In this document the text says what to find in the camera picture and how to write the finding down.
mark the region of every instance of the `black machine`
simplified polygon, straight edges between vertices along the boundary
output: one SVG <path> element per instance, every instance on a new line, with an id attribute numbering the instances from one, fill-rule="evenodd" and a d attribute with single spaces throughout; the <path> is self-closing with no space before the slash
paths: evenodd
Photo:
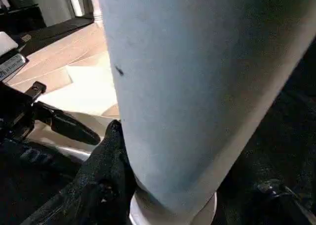
<path id="1" fill-rule="evenodd" d="M 6 56 L 5 61 L 17 54 L 11 52 Z M 27 59 L 24 59 L 19 67 L 23 67 L 26 62 Z M 10 63 L 14 70 L 16 63 Z M 6 85 L 3 81 L 10 77 L 11 72 L 8 67 L 4 70 L 4 77 L 0 76 L 1 155 L 5 155 L 12 162 L 23 162 L 24 165 L 32 166 L 37 170 L 54 172 L 58 176 L 67 176 L 69 179 L 64 187 L 59 188 L 57 193 L 45 200 L 19 224 L 129 224 L 129 206 L 136 190 L 136 181 L 125 150 L 121 123 L 112 121 L 106 129 L 103 141 L 100 142 L 98 134 L 71 115 L 36 101 L 45 92 L 44 84 L 35 82 L 25 93 Z M 261 138 L 268 138 L 264 133 L 270 132 L 266 131 L 271 125 L 267 123 L 269 117 L 272 115 L 271 119 L 276 121 L 276 114 L 282 112 L 283 120 L 285 109 L 288 109 L 289 105 L 292 111 L 298 112 L 298 109 L 303 109 L 302 105 L 308 110 L 301 111 L 302 115 L 297 114 L 295 119 L 283 122 L 284 125 L 289 122 L 292 124 L 295 120 L 301 122 L 302 117 L 314 117 L 316 112 L 316 103 L 309 98 L 302 98 L 301 94 L 289 92 L 280 94 L 220 186 L 214 225 L 316 224 L 316 217 L 312 213 L 316 211 L 316 204 L 307 206 L 305 198 L 287 186 L 289 181 L 286 180 L 287 176 L 284 176 L 286 183 L 275 179 L 283 177 L 283 174 L 286 174 L 284 171 L 288 170 L 283 166 L 287 165 L 287 159 L 284 160 L 275 154 L 281 148 L 280 145 L 269 148 L 259 147 L 257 143 L 259 134 L 263 135 Z M 85 162 L 69 158 L 54 148 L 27 139 L 34 129 L 36 120 L 49 125 L 53 131 L 68 138 L 98 146 Z M 306 127 L 309 123 L 302 123 L 302 126 Z M 308 127 L 308 130 L 314 132 L 312 127 Z M 313 152 L 313 148 L 313 146 L 309 148 L 308 154 Z M 294 155 L 293 160 L 299 161 L 295 156 L 299 153 L 294 151 L 298 149 L 301 148 L 286 148 L 287 151 L 293 150 L 293 153 L 289 154 Z M 275 163 L 274 156 L 279 159 L 279 163 Z M 310 177 L 302 174 L 297 181 L 310 181 Z M 222 206 L 224 213 L 220 216 Z"/>
<path id="2" fill-rule="evenodd" d="M 0 82 L 1 154 L 13 162 L 23 162 L 72 180 L 22 224 L 79 225 L 101 221 L 125 224 L 136 182 L 125 151 L 120 122 L 110 123 L 100 143 L 97 133 L 71 115 L 36 102 L 45 90 L 46 86 L 40 82 L 35 82 L 25 93 Z M 73 140 L 99 145 L 86 162 L 71 159 L 54 148 L 26 139 L 36 120 Z"/>

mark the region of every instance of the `pole base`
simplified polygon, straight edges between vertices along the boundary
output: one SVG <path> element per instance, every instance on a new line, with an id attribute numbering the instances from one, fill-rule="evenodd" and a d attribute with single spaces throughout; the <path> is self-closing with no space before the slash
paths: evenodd
<path id="1" fill-rule="evenodd" d="M 158 210 L 146 209 L 142 199 L 134 195 L 131 201 L 129 218 L 133 225 L 210 225 L 214 219 L 217 207 L 217 194 L 207 202 L 204 208 L 194 217 L 191 223 L 176 221 L 174 217 L 160 213 Z"/>

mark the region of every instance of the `black glove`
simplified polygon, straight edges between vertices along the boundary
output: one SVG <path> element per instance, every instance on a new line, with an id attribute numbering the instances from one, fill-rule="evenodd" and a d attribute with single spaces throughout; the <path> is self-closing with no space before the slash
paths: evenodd
<path id="1" fill-rule="evenodd" d="M 74 181 L 22 225 L 124 225 L 135 188 L 121 123 L 114 120 Z"/>

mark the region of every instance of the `white surface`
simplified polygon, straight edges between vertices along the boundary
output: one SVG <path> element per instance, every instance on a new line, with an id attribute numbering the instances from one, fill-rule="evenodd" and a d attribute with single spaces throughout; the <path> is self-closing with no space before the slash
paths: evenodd
<path id="1" fill-rule="evenodd" d="M 67 72 L 73 83 L 40 96 L 40 101 L 66 111 L 91 115 L 102 115 L 117 103 L 109 67 L 68 66 Z"/>
<path id="2" fill-rule="evenodd" d="M 190 224 L 314 38 L 316 1 L 100 4 L 128 157 L 166 211 L 151 224 Z"/>
<path id="3" fill-rule="evenodd" d="M 18 48 L 18 44 L 5 32 L 0 32 L 0 56 L 14 48 Z"/>

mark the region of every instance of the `white pole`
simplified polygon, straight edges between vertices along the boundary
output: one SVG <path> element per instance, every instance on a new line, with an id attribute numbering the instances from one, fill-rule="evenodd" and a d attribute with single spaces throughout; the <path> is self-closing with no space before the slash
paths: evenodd
<path id="1" fill-rule="evenodd" d="M 102 24 L 102 12 L 101 12 L 99 0 L 91 0 L 91 2 L 92 2 L 92 6 L 93 6 L 94 22 L 101 25 Z"/>
<path id="2" fill-rule="evenodd" d="M 70 2 L 73 6 L 75 16 L 83 16 L 79 0 L 70 0 Z"/>
<path id="3" fill-rule="evenodd" d="M 316 0 L 100 4 L 127 152 L 143 189 L 131 216 L 136 224 L 189 224 L 313 39 Z"/>

